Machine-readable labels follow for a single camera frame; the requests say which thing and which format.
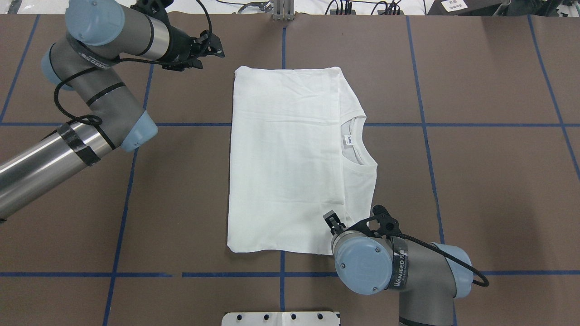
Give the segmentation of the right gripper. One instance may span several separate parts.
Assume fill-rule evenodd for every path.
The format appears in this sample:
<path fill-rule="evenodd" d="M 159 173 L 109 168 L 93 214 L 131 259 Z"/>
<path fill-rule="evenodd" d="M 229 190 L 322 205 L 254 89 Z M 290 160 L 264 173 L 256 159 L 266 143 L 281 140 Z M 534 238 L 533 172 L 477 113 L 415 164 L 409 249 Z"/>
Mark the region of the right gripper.
<path fill-rule="evenodd" d="M 346 227 L 346 225 L 340 221 L 339 216 L 333 210 L 330 210 L 324 214 L 323 219 L 327 226 L 331 229 L 331 234 L 333 236 L 341 235 L 348 229 L 348 227 Z"/>

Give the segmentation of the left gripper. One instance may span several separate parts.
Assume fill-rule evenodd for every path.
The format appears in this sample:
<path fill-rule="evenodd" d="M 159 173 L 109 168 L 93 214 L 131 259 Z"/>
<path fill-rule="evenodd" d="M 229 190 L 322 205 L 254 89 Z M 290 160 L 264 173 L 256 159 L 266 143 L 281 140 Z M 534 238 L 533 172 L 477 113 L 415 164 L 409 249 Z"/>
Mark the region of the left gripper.
<path fill-rule="evenodd" d="M 203 69 L 199 57 L 215 56 L 225 58 L 220 38 L 211 33 L 203 31 L 199 37 L 191 37 L 179 28 L 171 29 L 171 51 L 169 62 L 161 64 L 164 70 L 173 72 L 184 72 L 186 69 Z"/>

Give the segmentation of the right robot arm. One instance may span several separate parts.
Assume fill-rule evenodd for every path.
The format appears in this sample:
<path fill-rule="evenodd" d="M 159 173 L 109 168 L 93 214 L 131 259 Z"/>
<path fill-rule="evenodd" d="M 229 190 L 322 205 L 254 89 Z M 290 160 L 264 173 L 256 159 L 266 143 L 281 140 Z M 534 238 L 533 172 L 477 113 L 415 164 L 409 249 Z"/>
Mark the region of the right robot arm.
<path fill-rule="evenodd" d="M 451 326 L 455 299 L 489 286 L 464 250 L 404 234 L 383 206 L 350 227 L 334 211 L 324 221 L 340 281 L 361 295 L 397 292 L 400 326 Z"/>

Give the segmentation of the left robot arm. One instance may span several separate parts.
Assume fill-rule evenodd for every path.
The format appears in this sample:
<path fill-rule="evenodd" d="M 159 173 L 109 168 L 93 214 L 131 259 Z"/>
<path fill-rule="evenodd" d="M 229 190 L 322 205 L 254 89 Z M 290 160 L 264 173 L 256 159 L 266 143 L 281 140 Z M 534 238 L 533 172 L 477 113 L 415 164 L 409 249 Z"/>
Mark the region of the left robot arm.
<path fill-rule="evenodd" d="M 67 117 L 39 143 L 1 165 L 1 221 L 81 170 L 121 148 L 138 149 L 158 133 L 147 110 L 114 70 L 139 62 L 183 72 L 202 69 L 201 57 L 224 58 L 211 17 L 199 36 L 171 24 L 171 0 L 71 0 L 66 34 L 42 58 L 55 85 L 54 105 Z"/>

